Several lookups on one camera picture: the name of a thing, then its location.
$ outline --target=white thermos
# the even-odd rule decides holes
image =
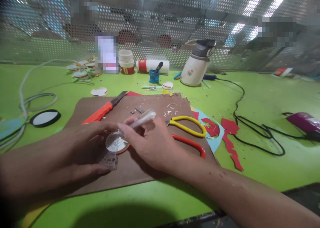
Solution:
[[[191,55],[184,65],[180,81],[188,86],[199,85],[207,71],[210,56],[215,49],[216,40],[197,40],[193,45]]]

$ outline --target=orange utility knife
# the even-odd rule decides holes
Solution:
[[[115,99],[113,99],[111,102],[108,102],[106,105],[101,107],[98,111],[96,111],[94,114],[89,116],[83,123],[82,125],[86,123],[91,123],[94,121],[100,121],[105,114],[107,114],[120,100],[126,95],[127,91],[123,91],[122,93],[119,94]]]

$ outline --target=blue cup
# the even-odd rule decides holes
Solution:
[[[156,72],[156,69],[150,69],[149,76],[150,83],[159,83],[160,71]]]

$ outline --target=brown cardboard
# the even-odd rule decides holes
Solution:
[[[114,97],[99,97],[99,98],[82,98],[76,105],[74,113],[70,120],[67,122],[65,128],[81,125],[82,122],[98,110],[101,106],[111,101]],[[175,108],[167,109],[167,105],[175,103],[176,105],[170,105],[169,107]],[[174,94],[170,97],[168,94],[164,95],[148,95],[148,96],[132,96],[124,97],[122,100],[106,114],[105,119],[102,122],[123,122],[126,118],[131,116],[131,111],[135,111],[135,107],[148,110],[153,108],[157,113],[157,116],[163,118],[164,120],[169,120],[171,117],[187,115],[194,117],[190,109],[189,101],[186,98],[182,98],[179,94]],[[167,111],[172,111],[164,117],[164,113]],[[201,132],[200,128],[192,123],[191,121],[179,121],[181,124]],[[198,144],[200,144],[206,151],[206,160],[210,161],[213,165],[217,165],[218,162],[213,156],[210,146],[205,138],[194,137],[179,128],[170,125],[169,130],[172,134],[176,134],[187,139],[190,139]],[[178,142],[186,150],[200,155],[200,153],[193,147],[186,145],[184,143]],[[129,148],[128,151],[119,155],[118,168],[115,171],[104,175],[90,184],[87,184],[80,189],[74,191],[68,196],[86,194],[101,190],[108,190],[112,188],[128,186],[133,184],[138,184],[142,182],[152,181],[160,178],[166,177],[167,174],[159,172],[147,163],[145,163],[135,152],[133,148]]]

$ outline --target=right hand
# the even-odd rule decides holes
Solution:
[[[166,123],[159,117],[142,126],[142,135],[129,127],[136,117],[131,116],[118,123],[124,138],[137,151],[138,155],[157,170],[168,172],[170,166],[180,157],[184,149],[180,147],[168,131]]]

